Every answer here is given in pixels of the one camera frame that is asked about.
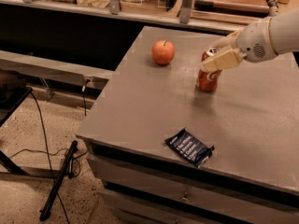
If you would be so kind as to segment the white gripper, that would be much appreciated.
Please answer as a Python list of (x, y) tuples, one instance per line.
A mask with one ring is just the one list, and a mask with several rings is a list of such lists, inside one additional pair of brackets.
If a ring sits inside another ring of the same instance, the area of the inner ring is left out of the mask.
[(276, 58), (270, 37), (271, 18), (255, 21), (242, 31), (234, 31), (211, 44), (202, 56), (204, 72), (221, 71), (238, 67), (245, 59), (259, 63)]

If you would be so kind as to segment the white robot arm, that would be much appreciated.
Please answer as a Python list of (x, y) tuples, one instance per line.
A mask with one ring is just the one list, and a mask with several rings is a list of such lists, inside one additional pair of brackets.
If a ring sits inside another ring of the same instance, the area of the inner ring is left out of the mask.
[(202, 61), (206, 72), (238, 67), (243, 60), (260, 63), (299, 51), (299, 9), (255, 21), (215, 41), (216, 52)]

